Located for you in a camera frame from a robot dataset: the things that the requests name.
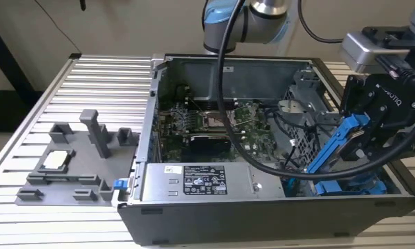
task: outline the cable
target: cable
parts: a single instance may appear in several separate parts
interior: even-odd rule
[[[231,143],[234,144],[234,147],[237,151],[241,153],[243,159],[259,170],[263,172],[279,176],[279,177],[289,177],[289,178],[297,178],[302,180],[330,180],[330,179],[341,179],[346,177],[353,177],[357,176],[365,172],[371,171],[373,169],[381,167],[382,165],[387,164],[390,160],[397,158],[397,156],[409,149],[411,144],[415,141],[415,126],[414,129],[410,131],[409,136],[405,138],[401,144],[397,144],[395,146],[391,147],[391,149],[382,154],[379,158],[377,158],[374,161],[355,167],[351,169],[341,170],[341,171],[334,171],[329,173],[318,173],[318,174],[309,174],[309,173],[294,173],[290,171],[283,171],[274,169],[261,162],[258,162],[253,156],[247,153],[247,151],[243,149],[241,146],[241,142],[234,134],[233,126],[230,124],[229,120],[229,115],[226,113],[226,106],[225,106],[225,99],[223,99],[223,66],[225,66],[225,57],[226,57],[226,49],[229,46],[230,42],[230,37],[231,37],[231,32],[234,28],[234,24],[237,21],[237,17],[239,15],[241,9],[243,7],[245,0],[238,0],[233,14],[229,20],[229,23],[226,25],[226,30],[225,30],[225,36],[222,40],[222,45],[219,49],[219,57],[218,57],[218,65],[216,65],[216,92],[218,92],[218,106],[219,106],[219,112],[225,124],[225,128],[227,131],[227,134],[231,139]],[[410,83],[414,84],[415,86],[415,77],[413,77],[410,80],[407,80]]]
[[[298,125],[297,123],[293,123],[291,121],[289,121],[283,115],[278,112],[274,112],[274,115],[278,116],[278,118],[282,120],[283,123],[289,124],[290,126],[295,127],[295,128],[299,128],[302,130],[313,130],[315,128],[315,126],[301,126]]]
[[[322,147],[321,147],[321,145],[319,145],[319,138],[318,138],[318,131],[317,131],[317,129],[314,130],[313,133],[314,133],[314,136],[315,136],[314,141],[315,141],[317,151],[321,151],[321,150],[322,150]]]
[[[204,30],[204,15],[206,15],[206,7],[208,6],[208,1],[210,1],[210,0],[206,0],[206,2],[204,2],[204,6],[203,6],[203,13],[202,13],[202,27],[203,27],[203,30]]]
[[[279,123],[278,119],[277,119],[277,116],[273,114],[273,116],[267,116],[267,113],[266,113],[266,119],[269,118],[274,118],[274,121],[275,121],[275,124],[277,124],[277,127],[278,129],[281,130],[281,132],[283,132],[283,134],[290,138],[293,139],[291,135],[289,134],[287,130],[283,128],[282,124]]]
[[[286,162],[285,162],[285,167],[289,165],[289,163],[290,163],[290,161],[291,161],[293,155],[294,155],[294,153],[295,153],[295,149],[297,149],[297,146],[294,145],[294,146],[293,146],[293,149],[291,149],[291,153],[290,153],[290,155],[289,155],[289,157],[287,157],[287,159],[286,159]]]
[[[314,34],[314,32],[311,31],[310,27],[306,24],[302,3],[303,3],[303,0],[298,0],[298,17],[299,17],[299,21],[302,22],[303,28],[306,32],[309,33],[309,35],[321,43],[329,43],[329,44],[342,43],[343,39],[325,39],[325,38],[318,37],[318,35]]]
[[[62,32],[62,34],[64,35],[64,37],[70,40],[70,42],[72,43],[72,45],[75,46],[75,48],[78,49],[78,51],[82,53],[80,48],[76,46],[76,44],[74,43],[74,41],[71,40],[70,36],[63,32],[63,30],[60,29],[58,23],[55,22],[52,16],[50,15],[48,11],[46,10],[46,8],[42,6],[42,4],[39,3],[39,0],[34,0],[36,2],[36,4],[40,6],[42,10],[44,11],[44,13],[47,14],[48,18],[51,19],[55,27],[58,28],[58,30]]]

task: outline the slotted aluminum surface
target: slotted aluminum surface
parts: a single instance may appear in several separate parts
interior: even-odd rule
[[[353,73],[349,67],[343,63],[327,63],[327,67],[345,84]],[[0,153],[0,248],[140,248],[115,208],[16,206],[14,201],[51,141],[47,132],[54,122],[68,121],[72,129],[84,130],[79,114],[84,108],[95,108],[110,130],[131,127],[139,132],[148,84],[150,58],[83,56],[68,61]],[[415,176],[415,158],[403,162]],[[187,248],[415,249],[415,211],[385,219],[354,239],[199,244]]]

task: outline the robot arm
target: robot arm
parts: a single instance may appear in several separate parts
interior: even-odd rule
[[[237,0],[214,0],[204,12],[204,48],[218,54],[226,25]],[[289,27],[287,5],[285,0],[251,0],[242,8],[234,25],[227,53],[235,50],[237,43],[278,42]]]
[[[394,52],[367,53],[367,58],[375,60],[375,63],[381,65],[390,76],[387,74],[371,75],[366,80],[361,79],[359,84],[355,84],[354,87],[346,87],[345,104],[342,108],[342,115],[345,116],[343,126],[338,128],[339,132],[335,132],[333,135],[329,146],[319,152],[314,162],[306,168],[306,171],[298,173],[274,169],[258,162],[242,148],[239,140],[235,138],[223,102],[225,55],[234,50],[234,45],[238,41],[235,30],[239,29],[241,25],[237,25],[237,20],[245,15],[243,4],[245,0],[238,0],[231,14],[226,16],[227,23],[225,29],[221,29],[225,31],[225,35],[218,50],[219,57],[216,68],[219,112],[231,142],[238,152],[242,154],[246,161],[263,172],[275,176],[314,182],[317,184],[317,190],[322,193],[341,192],[347,194],[347,191],[339,188],[341,183],[337,179],[343,179],[343,181],[354,179],[354,181],[345,182],[345,185],[361,189],[362,191],[359,193],[382,193],[382,191],[385,191],[385,185],[375,179],[375,170],[390,160],[397,159],[401,153],[405,152],[415,142],[415,100],[410,100],[415,94],[410,94],[409,92],[409,90],[415,92],[415,58],[413,60],[407,56],[405,61],[399,54]],[[371,34],[365,34],[367,40],[377,43],[379,47],[385,44],[389,46],[391,44],[390,42],[385,43],[383,40],[379,41],[375,29],[370,30],[373,30]],[[410,51],[415,50],[415,34],[411,31],[405,31],[405,33],[383,33],[387,35],[386,40],[405,40],[405,44],[401,44],[401,48],[411,45],[413,47],[409,48]],[[355,58],[359,58],[357,56],[358,53],[366,52],[363,43],[354,42],[350,48],[355,48],[355,52],[351,53],[351,55],[355,55]],[[395,136],[397,132],[410,127],[413,128],[406,138],[385,148],[385,144],[387,144],[389,139]],[[345,158],[359,150],[363,152],[369,151],[367,155],[373,160],[350,169],[339,171],[330,170],[331,165],[326,162],[335,153]]]

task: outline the motherboard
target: motherboard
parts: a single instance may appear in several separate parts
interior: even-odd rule
[[[242,162],[215,105],[186,100],[159,113],[163,162]],[[277,146],[261,103],[235,99],[229,107],[230,123],[243,148],[257,160],[278,162],[283,151]]]

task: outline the metal panel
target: metal panel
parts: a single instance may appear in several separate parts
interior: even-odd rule
[[[68,96],[58,95],[59,89],[98,90],[98,91],[143,91],[148,89],[150,82],[119,79],[126,74],[111,74],[94,80],[66,78],[74,69],[100,71],[143,71],[150,68],[147,57],[111,57],[82,56],[76,61],[70,61],[58,78],[54,80],[36,108],[28,115],[23,126],[16,131],[4,150],[0,153],[0,248],[90,248],[90,247],[123,247],[140,248],[131,241],[120,216],[114,207],[82,206],[16,206],[15,192],[26,181],[28,170],[39,160],[38,154],[50,143],[47,135],[55,121],[68,118],[74,120],[83,109],[94,108],[100,112],[103,120],[108,121],[108,129],[115,131],[122,126],[128,126],[138,132],[142,131],[142,117],[146,110],[146,101],[124,96],[86,95],[86,92],[67,92]],[[354,72],[345,63],[331,62],[327,67],[341,83]],[[82,76],[95,76],[79,72]],[[72,122],[75,130],[83,129],[80,123]],[[42,146],[31,152],[27,146]],[[403,160],[415,175],[415,158]],[[246,243],[221,243],[191,245],[191,248],[351,248],[351,249],[415,249],[415,211],[405,217],[389,218],[369,228],[354,239],[322,239],[301,241],[270,241]]]
[[[182,191],[183,186],[190,189],[184,183],[187,174],[186,167],[191,167],[191,163],[150,163],[147,165],[146,180],[143,186],[142,202],[150,201],[172,203],[179,201],[203,201],[203,202],[225,202],[225,201],[241,201],[241,200],[269,200],[275,198],[285,198],[285,192],[282,191],[281,180],[277,176],[265,173],[249,165],[243,167],[242,163],[198,163],[196,166],[218,166],[223,167],[226,176],[227,195],[191,195]],[[168,174],[166,168],[168,166],[180,167],[182,172],[178,174]]]

